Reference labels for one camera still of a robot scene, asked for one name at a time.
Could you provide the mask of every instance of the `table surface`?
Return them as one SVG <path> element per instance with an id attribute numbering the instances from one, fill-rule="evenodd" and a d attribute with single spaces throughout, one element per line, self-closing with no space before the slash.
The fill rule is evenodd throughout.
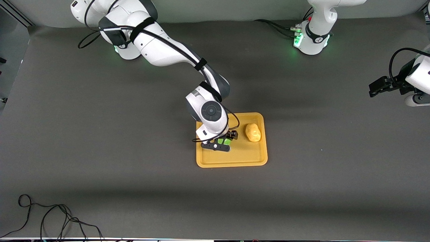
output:
<path id="1" fill-rule="evenodd" d="M 106 237 L 430 240 L 430 111 L 368 94 L 395 50 L 428 44 L 422 13 L 340 19 L 317 56 L 261 22 L 162 26 L 229 80 L 227 107 L 264 116 L 267 164 L 197 166 L 184 98 L 202 76 L 188 64 L 122 60 L 103 40 L 79 50 L 84 28 L 32 27 L 0 121 L 1 233 L 23 224 L 28 193 Z M 38 236 L 45 211 L 11 236 Z M 49 236 L 60 223 L 47 218 Z"/>

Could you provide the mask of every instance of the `white robotic arm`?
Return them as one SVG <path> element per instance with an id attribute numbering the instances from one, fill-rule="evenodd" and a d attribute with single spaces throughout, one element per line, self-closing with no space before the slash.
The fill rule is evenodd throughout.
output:
<path id="1" fill-rule="evenodd" d="M 237 139 L 237 132 L 229 131 L 228 116 L 221 101 L 228 97 L 230 85 L 194 51 L 173 40 L 156 22 L 157 10 L 150 0 L 75 0 L 71 10 L 75 18 L 102 30 L 102 37 L 113 44 L 124 59 L 140 55 L 156 66 L 186 62 L 204 77 L 194 91 L 186 96 L 187 109 L 203 125 L 196 131 L 202 147 L 229 151 L 229 142 L 217 139 Z"/>
<path id="2" fill-rule="evenodd" d="M 393 77 L 391 67 L 394 57 L 403 50 L 418 53 L 415 59 L 404 65 L 399 74 Z M 430 45 L 424 51 L 412 48 L 402 48 L 396 51 L 390 61 L 390 76 L 383 76 L 369 85 L 370 97 L 374 97 L 383 92 L 399 90 L 401 95 L 409 92 L 414 94 L 405 98 L 408 106 L 429 106 L 430 105 Z"/>
<path id="3" fill-rule="evenodd" d="M 307 55 L 316 55 L 327 46 L 330 31 L 338 19 L 335 7 L 356 6 L 366 0 L 308 0 L 313 7 L 312 19 L 297 24 L 293 46 Z"/>

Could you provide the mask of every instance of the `white wall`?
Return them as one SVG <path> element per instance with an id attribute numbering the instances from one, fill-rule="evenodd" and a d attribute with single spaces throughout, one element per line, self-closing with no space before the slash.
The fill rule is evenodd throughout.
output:
<path id="1" fill-rule="evenodd" d="M 72 0 L 9 0 L 37 25 L 82 27 L 70 13 Z M 338 8 L 340 18 L 402 16 L 417 11 L 427 0 L 368 0 L 355 7 Z M 159 22 L 218 20 L 300 19 L 309 8 L 306 0 L 153 0 Z"/>

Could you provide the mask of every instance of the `yellow potato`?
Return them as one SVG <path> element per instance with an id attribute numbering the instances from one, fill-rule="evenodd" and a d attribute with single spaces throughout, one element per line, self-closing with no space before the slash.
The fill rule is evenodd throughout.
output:
<path id="1" fill-rule="evenodd" d="M 246 136 L 251 142 L 258 142 L 261 139 L 261 132 L 257 124 L 248 124 L 245 129 Z"/>

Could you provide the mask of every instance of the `yellow tray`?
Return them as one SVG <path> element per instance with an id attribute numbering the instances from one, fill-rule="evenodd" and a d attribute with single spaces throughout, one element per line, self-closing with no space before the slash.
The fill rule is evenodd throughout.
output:
<path id="1" fill-rule="evenodd" d="M 266 132 L 264 130 L 263 116 L 256 112 L 236 113 L 240 126 L 235 129 L 238 132 L 238 139 L 231 141 L 230 152 L 213 151 L 203 149 L 200 143 L 196 143 L 196 161 L 202 168 L 218 167 L 239 167 L 239 166 L 259 166 L 267 162 Z M 236 118 L 228 115 L 229 127 L 237 125 Z M 261 140 L 258 142 L 249 141 L 245 134 L 247 124 L 255 123 L 261 132 Z"/>

